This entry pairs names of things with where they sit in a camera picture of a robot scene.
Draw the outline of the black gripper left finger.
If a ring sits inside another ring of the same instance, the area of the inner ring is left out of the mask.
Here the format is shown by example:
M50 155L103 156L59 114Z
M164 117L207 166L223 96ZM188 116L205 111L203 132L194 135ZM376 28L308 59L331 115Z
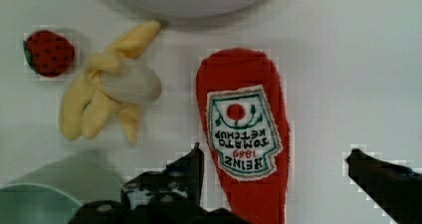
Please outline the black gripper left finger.
M145 171L136 176L120 190L122 204L130 210L140 206L147 206L153 198L159 195L175 195L183 204L185 210L197 209L204 214L200 207L204 176L204 152L196 142L194 148L187 154L169 163L162 171Z

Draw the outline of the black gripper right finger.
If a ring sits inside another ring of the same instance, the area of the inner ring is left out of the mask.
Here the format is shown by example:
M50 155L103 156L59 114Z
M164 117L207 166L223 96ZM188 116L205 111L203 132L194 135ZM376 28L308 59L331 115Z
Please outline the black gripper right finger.
M354 148L345 159L348 176L397 224L422 223L422 179L413 169Z

